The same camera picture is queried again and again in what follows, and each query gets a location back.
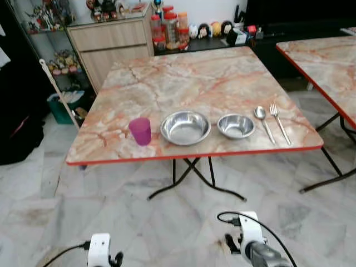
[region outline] red table edge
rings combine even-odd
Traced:
[[[330,104],[333,105],[333,107],[343,116],[344,119],[348,121],[348,123],[351,125],[352,128],[356,129],[356,123],[339,107],[338,104],[336,104],[329,96],[327,93],[324,92],[324,90],[315,82],[313,81],[312,78],[309,77],[308,74],[306,74],[279,46],[276,44],[277,50],[294,66],[296,69],[304,75],[305,78],[309,82],[311,82],[315,88],[318,89],[318,91],[330,102]]]
[[[321,145],[318,146],[296,147],[292,149],[285,148],[285,149],[273,149],[273,150],[252,150],[252,151],[241,151],[241,152],[220,152],[220,153],[210,153],[210,154],[189,154],[189,155],[173,155],[173,156],[161,156],[161,157],[142,157],[136,159],[96,160],[96,161],[80,161],[80,162],[66,161],[66,164],[69,166],[80,166],[80,165],[125,163],[125,162],[151,161],[151,160],[188,159],[192,157],[218,157],[218,156],[265,154],[265,153],[279,153],[279,152],[301,152],[301,151],[317,150],[320,149],[323,145],[324,145],[324,141]]]

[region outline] stainless steel bowl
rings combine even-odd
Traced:
[[[228,114],[217,122],[219,131],[228,138],[241,139],[253,134],[256,129],[254,122],[240,114]]]
[[[202,141],[210,128],[210,122],[204,115],[194,111],[179,111],[163,120],[161,133],[175,145],[190,146]]]

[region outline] wooden cabinet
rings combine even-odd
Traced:
[[[67,28],[96,93],[115,62],[154,56],[151,15]]]
[[[94,88],[101,88],[107,74],[115,62],[132,58],[148,57],[147,46],[114,48],[93,52],[83,52],[81,57]]]

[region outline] marble tile floor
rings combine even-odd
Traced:
[[[313,125],[335,113],[317,91],[290,95]],[[216,220],[224,210],[256,211],[299,267],[356,266],[356,177],[298,193],[335,176],[321,151],[213,158],[217,185],[246,196],[246,203],[210,189],[193,172],[148,202],[150,193],[171,183],[171,161],[80,170],[63,163],[75,128],[49,116],[44,131],[40,147],[24,162],[0,166],[0,266],[40,267],[60,250],[102,232],[111,234],[112,255],[123,251],[125,267],[249,266],[224,243],[225,233],[239,234]],[[338,123],[321,135],[348,171],[356,149]],[[187,165],[177,163],[182,173]],[[197,166],[209,177],[207,159]],[[74,250],[51,266],[86,266],[86,256]]]

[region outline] marble-pattern tabletop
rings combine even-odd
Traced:
[[[282,42],[277,48],[356,128],[356,36]]]
[[[269,112],[273,145],[253,115],[276,103],[292,145],[288,146]],[[169,114],[194,110],[207,116],[208,137],[192,146],[176,146],[160,134]],[[249,116],[256,124],[250,137],[233,141],[216,122],[229,113]],[[152,141],[136,144],[128,124],[137,117],[151,121]],[[114,65],[70,148],[69,165],[178,159],[194,156],[258,154],[318,149],[323,140],[249,47],[137,59]]]

